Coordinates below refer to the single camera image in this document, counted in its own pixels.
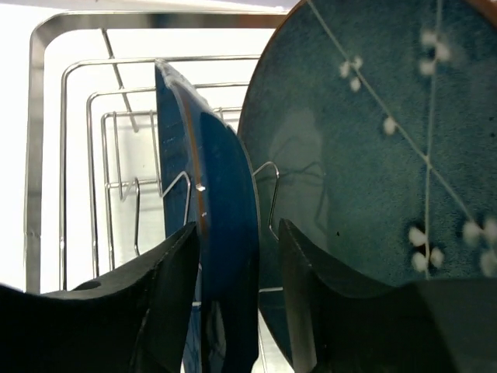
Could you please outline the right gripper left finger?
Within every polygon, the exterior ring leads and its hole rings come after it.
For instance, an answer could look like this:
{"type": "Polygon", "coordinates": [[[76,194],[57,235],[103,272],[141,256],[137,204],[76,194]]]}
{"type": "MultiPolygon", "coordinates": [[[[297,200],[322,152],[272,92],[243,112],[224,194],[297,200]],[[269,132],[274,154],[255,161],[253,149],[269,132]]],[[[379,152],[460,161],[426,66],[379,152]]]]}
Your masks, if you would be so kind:
{"type": "Polygon", "coordinates": [[[154,249],[44,295],[1,289],[3,372],[178,372],[200,244],[189,223],[154,249]]]}

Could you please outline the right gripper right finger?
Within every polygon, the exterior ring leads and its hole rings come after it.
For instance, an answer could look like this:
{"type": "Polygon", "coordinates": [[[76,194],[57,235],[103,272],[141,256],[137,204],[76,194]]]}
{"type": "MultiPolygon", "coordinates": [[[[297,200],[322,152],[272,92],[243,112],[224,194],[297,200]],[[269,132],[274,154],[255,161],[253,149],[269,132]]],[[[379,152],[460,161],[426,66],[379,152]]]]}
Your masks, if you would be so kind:
{"type": "Polygon", "coordinates": [[[297,372],[494,372],[496,282],[396,288],[319,249],[291,221],[279,253],[297,372]]]}

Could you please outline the navy blue shell dish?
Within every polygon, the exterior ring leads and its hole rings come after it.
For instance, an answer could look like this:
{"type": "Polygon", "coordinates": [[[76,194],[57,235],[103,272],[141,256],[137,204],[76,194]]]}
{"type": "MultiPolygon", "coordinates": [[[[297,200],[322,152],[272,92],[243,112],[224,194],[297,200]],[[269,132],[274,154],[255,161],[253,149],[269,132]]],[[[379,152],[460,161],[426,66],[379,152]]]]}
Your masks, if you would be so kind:
{"type": "Polygon", "coordinates": [[[236,133],[167,61],[155,61],[165,231],[196,224],[196,287],[183,353],[188,372],[249,372],[259,355],[259,212],[236,133]]]}

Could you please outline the dark teal blossom plate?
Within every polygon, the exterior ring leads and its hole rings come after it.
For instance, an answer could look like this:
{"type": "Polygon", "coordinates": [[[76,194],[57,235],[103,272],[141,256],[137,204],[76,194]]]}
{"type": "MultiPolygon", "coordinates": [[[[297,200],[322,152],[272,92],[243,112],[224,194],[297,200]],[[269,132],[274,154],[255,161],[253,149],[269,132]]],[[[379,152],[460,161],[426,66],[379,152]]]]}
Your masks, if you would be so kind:
{"type": "Polygon", "coordinates": [[[283,219],[391,287],[496,282],[494,1],[298,2],[238,133],[259,168],[259,307],[292,367],[283,219]]]}

